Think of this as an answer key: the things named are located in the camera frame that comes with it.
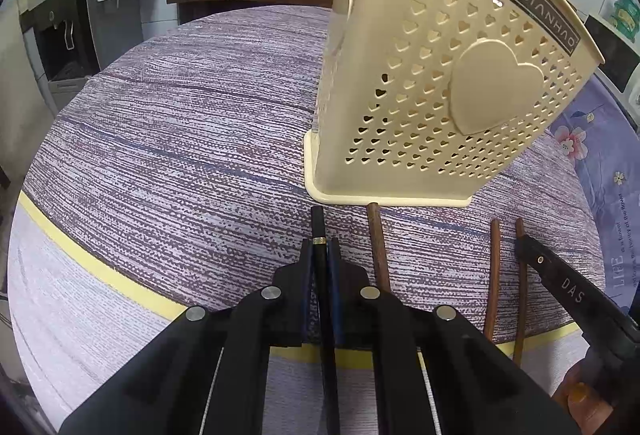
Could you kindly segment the right hand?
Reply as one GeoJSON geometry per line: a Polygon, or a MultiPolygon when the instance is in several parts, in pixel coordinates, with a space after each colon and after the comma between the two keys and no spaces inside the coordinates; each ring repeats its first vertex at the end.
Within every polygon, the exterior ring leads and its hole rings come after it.
{"type": "Polygon", "coordinates": [[[582,435],[596,433],[613,412],[612,406],[582,381],[582,361],[565,373],[552,399],[572,417],[582,435]]]}

